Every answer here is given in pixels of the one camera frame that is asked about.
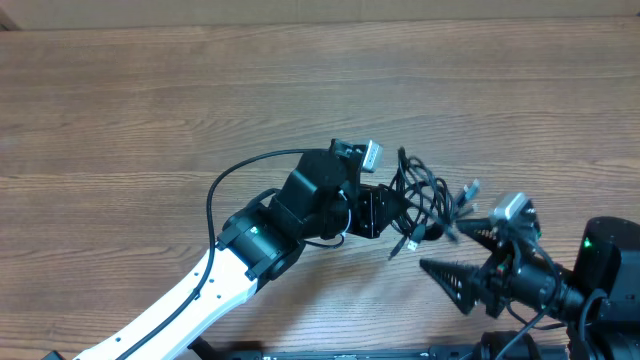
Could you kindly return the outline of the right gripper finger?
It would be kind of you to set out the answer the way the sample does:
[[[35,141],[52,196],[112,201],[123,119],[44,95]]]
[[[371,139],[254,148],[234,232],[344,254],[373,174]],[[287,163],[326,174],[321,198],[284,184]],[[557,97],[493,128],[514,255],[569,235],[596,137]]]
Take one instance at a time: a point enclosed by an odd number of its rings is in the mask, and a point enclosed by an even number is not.
[[[461,265],[423,258],[420,267],[443,289],[458,310],[468,315],[476,306],[478,266]]]
[[[498,240],[493,233],[493,226],[488,218],[463,219],[456,222],[458,231],[480,244],[490,252],[498,248]]]

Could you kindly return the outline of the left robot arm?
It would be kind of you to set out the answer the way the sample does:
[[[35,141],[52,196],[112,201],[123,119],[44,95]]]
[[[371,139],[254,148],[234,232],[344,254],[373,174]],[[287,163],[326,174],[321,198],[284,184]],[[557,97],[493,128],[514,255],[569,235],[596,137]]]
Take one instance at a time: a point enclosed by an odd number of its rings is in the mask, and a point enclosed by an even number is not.
[[[360,180],[375,172],[379,144],[334,140],[296,153],[299,163],[281,188],[262,192],[220,231],[209,231],[209,248],[189,275],[79,358],[175,359],[295,264],[311,239],[321,248],[348,234],[375,239],[406,210],[402,195]]]

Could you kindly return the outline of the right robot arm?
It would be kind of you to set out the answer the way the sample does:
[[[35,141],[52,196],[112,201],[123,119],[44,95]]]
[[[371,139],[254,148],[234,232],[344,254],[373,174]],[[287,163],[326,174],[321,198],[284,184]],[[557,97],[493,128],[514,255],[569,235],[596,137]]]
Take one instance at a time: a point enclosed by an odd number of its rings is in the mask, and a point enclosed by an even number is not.
[[[465,220],[459,230],[489,250],[481,266],[423,259],[421,268],[463,314],[479,304],[497,318],[514,303],[535,311],[518,331],[485,333],[472,359],[542,359],[530,330],[544,317],[563,327],[571,359],[639,356],[639,226],[595,217],[585,226],[572,269],[540,246],[537,223]]]

